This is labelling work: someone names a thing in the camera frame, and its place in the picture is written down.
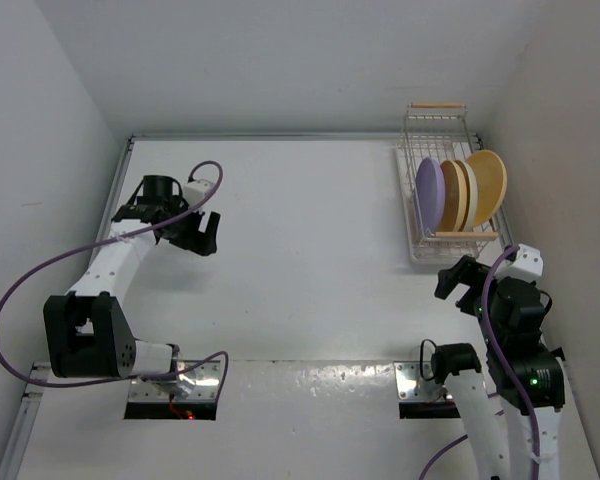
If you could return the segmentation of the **yellow plate front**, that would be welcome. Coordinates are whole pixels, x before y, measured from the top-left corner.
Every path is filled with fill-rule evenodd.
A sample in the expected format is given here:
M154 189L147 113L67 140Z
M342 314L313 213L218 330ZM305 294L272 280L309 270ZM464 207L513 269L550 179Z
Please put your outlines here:
M444 211L438 230L460 232L463 230L468 207L468 187L465 174L456 161L441 164L445 182Z

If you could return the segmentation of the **yellow plate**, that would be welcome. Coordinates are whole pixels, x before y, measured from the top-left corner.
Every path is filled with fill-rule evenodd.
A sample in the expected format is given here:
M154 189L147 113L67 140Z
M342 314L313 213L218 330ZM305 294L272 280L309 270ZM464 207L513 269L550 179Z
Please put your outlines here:
M445 182L444 211L438 230L460 232L463 230L468 207L468 187L465 174L456 161L441 164Z
M479 150L467 159L478 187L478 203L474 227L488 222L499 210L506 195L508 174L499 155L491 150Z

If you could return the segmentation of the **purple plate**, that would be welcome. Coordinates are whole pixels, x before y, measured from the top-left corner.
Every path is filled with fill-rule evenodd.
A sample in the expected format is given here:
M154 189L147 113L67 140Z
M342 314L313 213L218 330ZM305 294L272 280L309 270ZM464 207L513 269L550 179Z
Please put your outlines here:
M437 160L425 157L416 173L416 196L422 230L435 233L445 206L445 181Z

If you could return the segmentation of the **cream white plate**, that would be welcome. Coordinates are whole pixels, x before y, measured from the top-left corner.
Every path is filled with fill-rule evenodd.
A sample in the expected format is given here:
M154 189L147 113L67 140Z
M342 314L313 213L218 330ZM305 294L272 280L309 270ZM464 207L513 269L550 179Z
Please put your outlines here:
M467 207L462 230L464 232L468 232L472 231L474 228L474 220L476 217L479 199L478 183L473 169L467 162L456 160L455 163L460 167L465 177L467 189Z

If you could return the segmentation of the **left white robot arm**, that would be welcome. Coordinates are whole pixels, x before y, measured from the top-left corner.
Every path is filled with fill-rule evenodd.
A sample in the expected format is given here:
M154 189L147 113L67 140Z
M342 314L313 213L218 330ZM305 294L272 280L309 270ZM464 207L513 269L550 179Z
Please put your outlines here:
M143 177L112 217L108 242L87 271L66 294L53 295L44 304L55 376L176 378L178 346L136 338L123 304L141 264L160 242L198 256L216 253L220 215L202 209L216 190L216 183L204 179L181 184L168 176Z

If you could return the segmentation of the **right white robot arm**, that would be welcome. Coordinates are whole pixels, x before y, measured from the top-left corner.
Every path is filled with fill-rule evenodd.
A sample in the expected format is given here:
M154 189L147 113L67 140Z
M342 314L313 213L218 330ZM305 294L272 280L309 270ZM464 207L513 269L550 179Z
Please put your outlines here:
M466 286L457 308L476 318L486 347L435 346L420 376L444 388L462 420L481 479L557 479L558 433L566 401L560 356L542 341L553 300L537 282L540 252L510 246L490 266L465 255L437 275L436 298Z

